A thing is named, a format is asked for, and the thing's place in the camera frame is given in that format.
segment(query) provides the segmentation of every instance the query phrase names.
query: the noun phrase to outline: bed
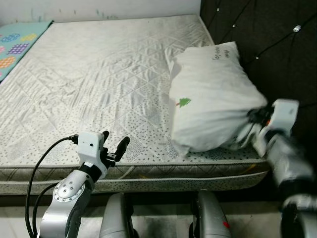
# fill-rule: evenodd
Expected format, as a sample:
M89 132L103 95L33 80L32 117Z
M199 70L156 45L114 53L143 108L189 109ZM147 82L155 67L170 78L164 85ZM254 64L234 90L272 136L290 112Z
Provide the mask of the bed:
M96 192L241 189L269 170L252 148L178 156L169 137L168 64L213 44L196 15L55 23L0 85L0 194L25 194L32 167L56 140L108 130L109 151L131 138ZM64 142L42 162L33 193L78 167Z

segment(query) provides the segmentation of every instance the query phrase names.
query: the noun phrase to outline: white mattress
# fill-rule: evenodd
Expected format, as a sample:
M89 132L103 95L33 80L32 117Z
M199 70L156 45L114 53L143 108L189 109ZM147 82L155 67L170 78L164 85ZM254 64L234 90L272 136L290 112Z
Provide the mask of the white mattress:
M25 193L17 188L47 148L83 130L108 130L105 145L112 152L130 137L108 175L122 184L249 174L252 182L239 186L255 185L268 167L252 149L181 158L170 141L168 63L187 47L211 44L195 15L53 24L0 85L0 194ZM58 145L36 180L49 184L67 175L78 166L75 149Z

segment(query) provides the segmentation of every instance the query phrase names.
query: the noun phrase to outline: headboard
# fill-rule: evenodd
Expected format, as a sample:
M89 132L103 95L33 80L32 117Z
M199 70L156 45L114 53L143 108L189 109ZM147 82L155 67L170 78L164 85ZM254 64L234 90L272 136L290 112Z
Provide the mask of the headboard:
M293 133L314 158L316 8L316 0L202 0L200 13L215 44L237 43L241 65L269 102L299 100Z

